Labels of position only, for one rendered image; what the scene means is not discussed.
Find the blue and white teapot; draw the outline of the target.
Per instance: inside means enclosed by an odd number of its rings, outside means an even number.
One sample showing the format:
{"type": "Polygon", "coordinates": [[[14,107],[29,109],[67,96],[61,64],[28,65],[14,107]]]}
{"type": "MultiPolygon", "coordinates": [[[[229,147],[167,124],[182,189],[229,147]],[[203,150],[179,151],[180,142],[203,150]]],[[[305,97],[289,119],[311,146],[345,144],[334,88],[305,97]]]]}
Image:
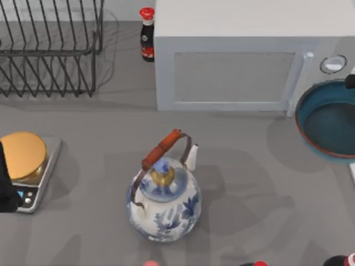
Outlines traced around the blue and white teapot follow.
{"type": "Polygon", "coordinates": [[[202,195],[193,171],[198,145],[173,129],[142,160],[126,196],[130,224],[153,242],[168,243],[191,232],[202,195]]]}

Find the microwave door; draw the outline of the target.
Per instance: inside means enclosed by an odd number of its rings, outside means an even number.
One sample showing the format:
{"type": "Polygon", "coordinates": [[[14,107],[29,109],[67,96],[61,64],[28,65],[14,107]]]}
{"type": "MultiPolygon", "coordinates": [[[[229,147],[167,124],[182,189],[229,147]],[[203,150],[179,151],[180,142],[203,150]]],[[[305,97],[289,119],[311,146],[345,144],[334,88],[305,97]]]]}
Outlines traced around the microwave door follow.
{"type": "Polygon", "coordinates": [[[285,111],[305,64],[292,39],[157,37],[159,110],[285,111]]]}

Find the dark bottle with red cap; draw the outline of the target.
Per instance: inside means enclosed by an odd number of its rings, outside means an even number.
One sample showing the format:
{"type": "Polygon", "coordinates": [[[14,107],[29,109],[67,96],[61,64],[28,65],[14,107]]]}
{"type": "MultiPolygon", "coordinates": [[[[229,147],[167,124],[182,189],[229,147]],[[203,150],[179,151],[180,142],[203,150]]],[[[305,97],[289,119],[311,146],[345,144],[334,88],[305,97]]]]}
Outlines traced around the dark bottle with red cap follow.
{"type": "Polygon", "coordinates": [[[143,7],[139,11],[142,18],[140,33],[141,56],[147,62],[154,62],[154,14],[152,7],[143,7]]]}

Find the pale microwave oven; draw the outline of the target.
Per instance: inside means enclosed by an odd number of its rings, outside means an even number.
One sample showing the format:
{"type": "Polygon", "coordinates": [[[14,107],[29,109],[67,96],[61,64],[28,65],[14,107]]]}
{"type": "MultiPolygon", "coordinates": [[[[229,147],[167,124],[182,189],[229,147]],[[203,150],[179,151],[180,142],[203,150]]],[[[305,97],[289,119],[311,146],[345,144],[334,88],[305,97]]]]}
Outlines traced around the pale microwave oven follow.
{"type": "Polygon", "coordinates": [[[355,0],[156,0],[155,11],[154,47],[157,37],[300,42],[314,54],[300,98],[315,84],[355,74],[355,0]],[[335,55],[345,56],[346,66],[322,73],[321,61],[335,55]]]}

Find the grey kitchen scale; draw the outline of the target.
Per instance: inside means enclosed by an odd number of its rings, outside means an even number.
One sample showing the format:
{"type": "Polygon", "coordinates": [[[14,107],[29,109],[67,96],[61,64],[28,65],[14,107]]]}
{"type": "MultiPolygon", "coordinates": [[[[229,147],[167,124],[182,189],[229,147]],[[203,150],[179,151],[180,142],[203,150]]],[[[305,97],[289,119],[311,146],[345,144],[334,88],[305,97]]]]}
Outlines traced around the grey kitchen scale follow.
{"type": "Polygon", "coordinates": [[[14,188],[23,200],[23,205],[18,207],[17,213],[34,213],[39,207],[51,178],[55,164],[60,153],[62,140],[54,136],[40,135],[44,141],[47,154],[41,166],[31,175],[14,180],[14,188]]]}

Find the gold round tin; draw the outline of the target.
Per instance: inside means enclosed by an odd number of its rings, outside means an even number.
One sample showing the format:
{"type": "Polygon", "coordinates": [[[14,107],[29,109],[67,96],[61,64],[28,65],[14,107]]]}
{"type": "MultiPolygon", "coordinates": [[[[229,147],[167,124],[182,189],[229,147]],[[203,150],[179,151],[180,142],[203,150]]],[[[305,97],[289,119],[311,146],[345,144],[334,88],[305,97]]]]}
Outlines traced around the gold round tin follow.
{"type": "Polygon", "coordinates": [[[37,134],[17,131],[0,138],[12,182],[37,185],[47,164],[47,146],[37,134]]]}

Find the microwave knob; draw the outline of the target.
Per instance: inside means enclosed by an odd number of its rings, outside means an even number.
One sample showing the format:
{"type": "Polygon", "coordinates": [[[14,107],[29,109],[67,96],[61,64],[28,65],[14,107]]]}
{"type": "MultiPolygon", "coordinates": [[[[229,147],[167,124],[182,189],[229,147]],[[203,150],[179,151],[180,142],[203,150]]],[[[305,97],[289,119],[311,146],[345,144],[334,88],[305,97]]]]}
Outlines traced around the microwave knob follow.
{"type": "Polygon", "coordinates": [[[333,57],[324,58],[319,69],[325,74],[334,74],[341,71],[347,64],[347,59],[343,55],[335,55],[333,57]]]}

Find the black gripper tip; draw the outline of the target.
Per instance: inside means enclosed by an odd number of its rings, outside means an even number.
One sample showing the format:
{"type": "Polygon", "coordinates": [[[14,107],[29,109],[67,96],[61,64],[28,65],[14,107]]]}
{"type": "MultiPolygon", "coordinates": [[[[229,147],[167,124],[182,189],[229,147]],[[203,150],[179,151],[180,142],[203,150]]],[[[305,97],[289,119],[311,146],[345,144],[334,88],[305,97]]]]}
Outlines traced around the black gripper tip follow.
{"type": "Polygon", "coordinates": [[[0,142],[0,213],[14,213],[24,201],[14,188],[6,164],[3,145],[0,142]]]}

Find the dark bottle with red label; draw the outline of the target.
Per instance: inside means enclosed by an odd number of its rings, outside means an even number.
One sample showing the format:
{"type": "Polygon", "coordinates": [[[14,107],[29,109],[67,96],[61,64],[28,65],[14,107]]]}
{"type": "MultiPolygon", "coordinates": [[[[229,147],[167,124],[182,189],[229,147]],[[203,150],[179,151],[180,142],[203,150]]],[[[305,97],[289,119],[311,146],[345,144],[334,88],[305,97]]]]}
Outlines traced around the dark bottle with red label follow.
{"type": "Polygon", "coordinates": [[[332,256],[322,266],[355,266],[355,252],[349,255],[332,256]]]}

